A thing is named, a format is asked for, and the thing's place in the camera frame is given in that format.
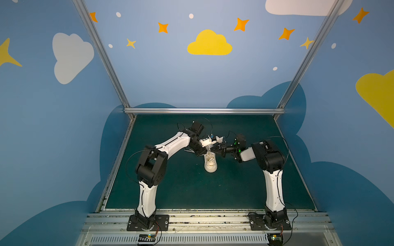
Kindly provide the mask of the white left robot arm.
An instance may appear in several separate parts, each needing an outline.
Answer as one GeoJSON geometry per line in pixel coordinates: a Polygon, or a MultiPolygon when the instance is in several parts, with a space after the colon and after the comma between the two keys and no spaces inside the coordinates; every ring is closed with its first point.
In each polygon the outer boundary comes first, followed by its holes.
{"type": "Polygon", "coordinates": [[[204,126],[194,121],[190,128],[179,130],[163,143],[146,145],[136,165],[135,172],[140,186],[139,204],[133,218],[142,230],[151,230],[157,225],[156,194],[158,185],[163,180],[168,160],[179,150],[190,147],[198,154],[205,148],[199,142],[204,126]]]}

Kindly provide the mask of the white knit sneaker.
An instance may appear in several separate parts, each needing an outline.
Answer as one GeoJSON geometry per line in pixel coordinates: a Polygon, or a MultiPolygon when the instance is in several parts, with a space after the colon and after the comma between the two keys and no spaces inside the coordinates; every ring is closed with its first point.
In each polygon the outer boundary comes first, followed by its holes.
{"type": "Polygon", "coordinates": [[[217,170],[218,165],[215,153],[207,152],[204,154],[204,168],[208,173],[213,173],[217,170]]]}

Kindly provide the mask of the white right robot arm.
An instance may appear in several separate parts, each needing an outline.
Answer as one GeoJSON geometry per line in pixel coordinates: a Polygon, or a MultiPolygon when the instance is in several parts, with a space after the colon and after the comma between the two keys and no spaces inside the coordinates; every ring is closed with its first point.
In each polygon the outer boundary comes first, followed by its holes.
{"type": "Polygon", "coordinates": [[[266,204],[262,218],[265,227],[269,230],[291,229],[282,189],[282,175],[287,157],[270,138],[247,147],[244,136],[239,134],[231,144],[217,137],[204,147],[209,154],[215,153],[222,157],[231,154],[238,163],[255,159],[265,177],[266,204]]]}

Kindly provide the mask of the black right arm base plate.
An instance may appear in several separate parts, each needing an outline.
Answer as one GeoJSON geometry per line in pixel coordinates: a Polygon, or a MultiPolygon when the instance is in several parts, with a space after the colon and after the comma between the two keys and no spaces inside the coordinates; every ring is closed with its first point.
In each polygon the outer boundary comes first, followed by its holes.
{"type": "Polygon", "coordinates": [[[249,213],[249,224],[252,231],[290,231],[292,229],[286,216],[275,216],[270,214],[249,213]]]}

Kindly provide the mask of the white shoelace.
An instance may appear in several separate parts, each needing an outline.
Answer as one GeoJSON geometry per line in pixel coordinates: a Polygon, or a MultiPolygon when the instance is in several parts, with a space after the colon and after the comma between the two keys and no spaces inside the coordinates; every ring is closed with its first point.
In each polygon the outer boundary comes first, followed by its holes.
{"type": "Polygon", "coordinates": [[[207,147],[203,148],[200,144],[190,144],[184,149],[184,151],[188,153],[193,153],[195,156],[203,156],[210,152],[210,149],[207,147]]]}

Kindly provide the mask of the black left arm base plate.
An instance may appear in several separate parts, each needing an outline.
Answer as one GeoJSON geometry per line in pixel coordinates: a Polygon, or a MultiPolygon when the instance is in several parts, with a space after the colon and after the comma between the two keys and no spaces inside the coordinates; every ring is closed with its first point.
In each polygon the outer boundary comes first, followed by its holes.
{"type": "Polygon", "coordinates": [[[152,215],[149,218],[143,215],[131,215],[127,224],[127,231],[168,231],[169,215],[152,215]]]}

